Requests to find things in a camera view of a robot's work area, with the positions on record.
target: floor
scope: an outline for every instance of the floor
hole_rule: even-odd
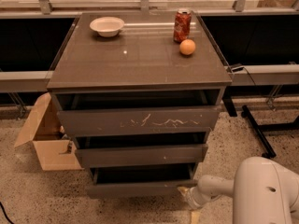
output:
[[[235,100],[237,118],[222,108],[215,130],[209,136],[208,153],[197,169],[200,175],[234,178],[240,162],[261,156],[263,148],[246,119],[242,105],[248,105],[258,123],[291,122],[299,115],[299,99],[276,99],[276,111],[264,99]],[[85,171],[44,172],[32,144],[14,148],[25,119],[15,119],[14,108],[0,109],[0,202],[9,218],[22,223],[232,223],[232,200],[221,197],[198,212],[191,212],[179,194],[165,197],[91,200],[84,187],[91,185]],[[299,174],[299,132],[267,135],[278,154],[274,161]],[[7,223],[0,212],[0,223]]]

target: gray tabletop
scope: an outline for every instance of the gray tabletop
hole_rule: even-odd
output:
[[[100,37],[90,23],[119,17],[119,35]],[[173,40],[175,12],[83,13],[52,75],[49,90],[135,90],[229,85],[231,79],[195,15],[189,38],[193,55],[180,54]]]

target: robotic hand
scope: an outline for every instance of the robotic hand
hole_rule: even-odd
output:
[[[221,195],[232,197],[234,224],[292,224],[292,217],[299,218],[299,175],[264,158],[244,160],[234,180],[203,175],[184,190],[193,209]]]

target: cardboard box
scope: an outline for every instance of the cardboard box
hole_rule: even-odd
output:
[[[73,142],[61,139],[61,123],[49,93],[41,95],[25,121],[15,147],[33,142],[43,170],[81,170]]]

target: can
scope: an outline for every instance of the can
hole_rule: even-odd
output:
[[[177,11],[174,28],[174,40],[176,42],[180,43],[188,38],[191,18],[191,12],[188,9],[181,8]]]

